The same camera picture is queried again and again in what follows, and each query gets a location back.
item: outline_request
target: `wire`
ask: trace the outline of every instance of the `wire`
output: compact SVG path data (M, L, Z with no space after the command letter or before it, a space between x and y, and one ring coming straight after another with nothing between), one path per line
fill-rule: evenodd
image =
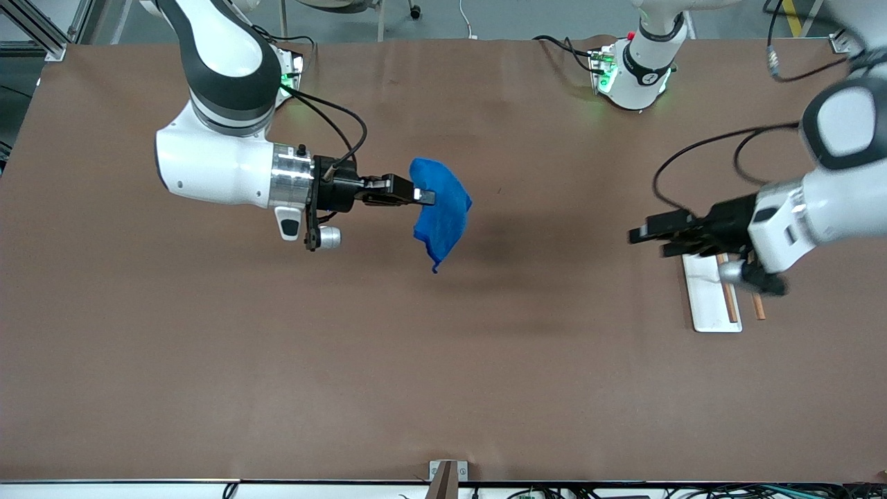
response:
M831 69L832 67L839 66L848 60L848 58L843 57L841 59L834 60L824 66L817 67L816 69L812 69L810 71L807 71L806 73L802 73L797 76L790 76L788 78L780 76L780 74L779 74L779 58L776 56L776 49L773 48L773 30L776 27L776 18L779 17L780 15L783 15L786 17L791 16L791 17L797 18L797 15L789 14L787 12L780 12L780 8L782 8L782 1L783 0L779 0L776 3L776 8L773 9L772 11L768 11L767 5L770 4L770 0L767 0L764 3L764 7L762 9L763 12L771 13L773 15L773 17L770 18L770 27L767 29L767 68L770 69L770 76L772 77L772 79L776 80L779 83L796 82L798 80L803 80L804 78L806 78L808 76L813 76L818 73L821 73L821 72L825 71L826 69Z
M468 22L468 16L465 15L465 11L462 9L462 0L459 0L459 12L462 13L462 19L465 20L465 26L468 27L468 38L471 38L471 23Z
M29 99L31 99L31 98L34 97L33 95L26 94L25 92L23 92L23 91L21 91L21 90L15 90L15 89L13 89L13 88L11 88L11 87L7 87L6 85L0 85L0 89L5 89L5 90L8 90L8 91L14 91L15 93L18 93L19 95L25 96L25 97L27 97L27 98L29 98Z
M351 142L348 140L348 137L345 136L345 132L343 132L341 130L341 128L339 128L339 125L335 124L335 122L332 119L330 119L330 117L327 116L326 113L321 111L320 108L318 108L317 106L311 104L311 102L309 100L307 100L306 98L304 98L301 95L296 94L293 97L296 99L299 99L305 106L308 106L308 108L310 108L312 111L317 113L321 118L323 118L324 121L326 122L326 124L330 125L330 127L333 128L333 130L339 136L339 139L341 139L341 141L345 144L345 147L347 147L349 151L351 150ZM357 165L357 155L356 154L352 154L351 156L346 156L346 157L350 157L351 160L354 161L354 164Z
M299 36L276 36L272 35L267 29L262 28L261 26L254 24L253 30L259 34L262 38L265 39L269 44L273 44L274 42L293 42L295 40L307 40L311 44L311 59L305 63L305 68L302 70L307 70L308 66L318 55L318 44L314 41L314 38L311 38L307 35L299 35Z
M522 490L520 492L515 492L514 494L511 494L510 496L506 497L506 499L515 499L515 497L520 497L521 495L532 494L532 493L533 493L533 489L528 488L528 489Z
M576 55L588 57L587 51L578 51L576 49L570 49L566 44L562 43L560 40L558 40L557 38L554 38L553 36L539 35L539 36L534 36L533 40L541 40L544 42L551 42L552 44L557 45L558 48L561 49L562 51L573 52Z
M603 75L603 74L604 74L604 71L603 71L602 69L592 69L591 67L588 67L588 66L586 66L585 64L583 64L582 60L579 58L579 54L577 54L577 50L573 48L573 43L569 40L568 37L567 37L567 38L564 38L564 39L563 39L563 42L564 42L565 44L567 44L567 47L569 48L569 51L573 53L573 59L576 60L576 63L577 63L582 69L584 69L585 71L588 71L589 73L593 73L593 74L595 74L595 75Z
M325 217L319 217L318 223L325 224L326 222L329 222L330 220L333 219L333 217L335 217L336 213L338 213L338 211L333 211L329 215L326 215Z
M346 159L350 158L351 156L354 156L355 153L357 152L357 150L366 141L366 133L367 133L366 123L364 122L364 120L362 120L360 118L360 116L357 115L357 113L348 109L347 107L339 106L338 104L330 102L329 100L324 100L324 99L321 99L320 97L314 97L313 95L309 95L303 91L294 90L294 89L291 89L291 88L283 86L283 85L281 85L280 88L282 88L286 93L292 95L293 97L295 97L296 95L301 95L302 97L304 97L306 99L313 100L313 101L317 102L318 104L323 104L324 106L331 107L337 111L342 111L346 115L349 115L352 118L354 118L354 120L357 121L357 124L360 125L360 139L357 141L357 143L352 148L349 149L349 151L347 153L345 153L344 156L342 156L341 158L334 161L333 164L330 165L329 170L326 171L326 174L324 175L324 181L329 181L333 177L333 174L335 173L336 169L339 168L339 165L342 164L342 162L344 162Z
M779 123L777 125L768 125L768 126L779 127L779 126L784 126L784 125L788 125L788 124L792 124L792 123ZM693 144L690 144L689 146L684 147L683 149L679 150L677 153L672 154L671 157L669 159L665 160L665 162L662 164L662 166L660 166L659 169L656 170L656 173L653 174L653 182L652 182L653 195L656 196L656 199L658 199L659 201L664 202L665 204L668 204L669 206L672 206L672 208L676 208L678 210L686 210L688 213L690 213L690 215L693 215L695 217L695 214L691 209L689 209L687 206L684 206L683 204L681 204L677 201L674 201L672 198L667 197L665 194L662 193L662 191L659 190L659 178L662 176L665 169L668 168L669 165L671 165L675 160L680 158L682 155L696 149L697 147L705 146L706 144L710 144L712 142L717 142L718 140L729 139L731 137L737 137L739 135L744 135L746 133L752 133L752 132L758 131L762 128L765 128L765 127L756 126L756 127L751 127L751 128L743 128L742 130L737 130L737 131L730 131L728 133L722 133L722 134L716 135L714 137L709 137L707 139L703 139L703 140L699 140L698 142L694 142ZM684 499L692 499L693 497L696 497L697 495L699 495L699 493L693 493L687 497L684 497Z
M585 71L588 71L589 73L594 73L596 75L603 75L604 74L604 72L602 70L593 69L591 67L588 67L585 63L582 62L582 60L579 58L579 56L581 55L582 57L588 57L588 51L576 50L576 47L573 46L573 43L569 40L568 37L563 39L563 43L561 43L559 40L557 40L551 36L548 36L548 35L534 36L533 40L551 42L552 44L557 45L559 49L573 54L573 59L575 59L576 63Z
M742 166L739 164L739 154L742 152L742 149L745 148L745 146L748 145L749 142L751 142L751 140L753 140L755 137L757 137L759 135L763 135L767 132L774 131L774 130L797 130L797 128L799 126L801 126L800 122L784 123L781 125L774 125L774 126L766 126L766 127L762 127L760 129L758 129L757 131L751 133L748 137L743 139L742 142L739 143L739 146L736 146L736 150L733 152L733 169L736 172L736 175L739 175L739 177L742 178L743 180L750 182L752 184L758 185L758 186L763 186L763 185L769 184L769 182L767 182L766 180L762 180L760 178L754 177L754 176L750 175L749 173L747 173L742 168Z

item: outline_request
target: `blue towel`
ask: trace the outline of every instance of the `blue towel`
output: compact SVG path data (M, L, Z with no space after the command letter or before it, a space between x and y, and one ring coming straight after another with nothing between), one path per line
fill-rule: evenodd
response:
M423 206L412 237L425 243L435 264L431 272L450 254L468 224L471 197L459 179L441 162L416 158L410 164L410 179L420 188L435 192L434 206Z

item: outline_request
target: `wooden chopstick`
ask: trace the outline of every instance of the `wooden chopstick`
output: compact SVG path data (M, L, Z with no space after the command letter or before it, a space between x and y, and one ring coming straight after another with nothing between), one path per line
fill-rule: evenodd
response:
M761 296L758 293L751 294L751 303L755 304L755 317L759 321L765 321L767 316L764 313L764 302L761 301Z
M718 254L718 265L725 264L727 262L726 255L724 253ZM733 288L730 287L726 282L721 282L721 289L724 291L724 302L726 303L726 316L730 319L730 322L735 324L739 322L739 313L736 312L736 305L733 296Z

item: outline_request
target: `yellow stripe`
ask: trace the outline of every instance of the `yellow stripe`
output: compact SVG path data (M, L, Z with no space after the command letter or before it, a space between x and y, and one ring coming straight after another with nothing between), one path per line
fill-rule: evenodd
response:
M792 0L782 0L782 5L785 8L786 19L789 20L789 29L791 29L791 35L795 38L801 36L801 20L797 18L797 9L795 9L795 3Z

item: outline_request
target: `gray floor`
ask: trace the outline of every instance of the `gray floor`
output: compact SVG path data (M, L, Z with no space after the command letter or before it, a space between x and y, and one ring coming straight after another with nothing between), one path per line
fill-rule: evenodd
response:
M386 2L386 39L467 36L459 0L417 0L422 8L419 20L410 18L406 0ZM812 2L795 0L800 12L807 12ZM697 37L765 37L770 18L761 12L762 3L745 0L717 11L694 12ZM463 6L481 40L526 40L536 35L581 39L602 33L623 36L638 25L638 13L627 0L463 0ZM280 34L279 0L262 0L248 16ZM372 43L377 19L372 10L337 14L287 0L290 35L309 35L319 44ZM825 32L825 28L816 28L811 35ZM779 19L775 34L791 36L785 19ZM137 0L106 0L89 40L94 44L173 44L176 36L166 22L148 14ZM0 57L0 84L32 93L42 68L42 59ZM27 99L0 89L0 140L14 145L26 112Z

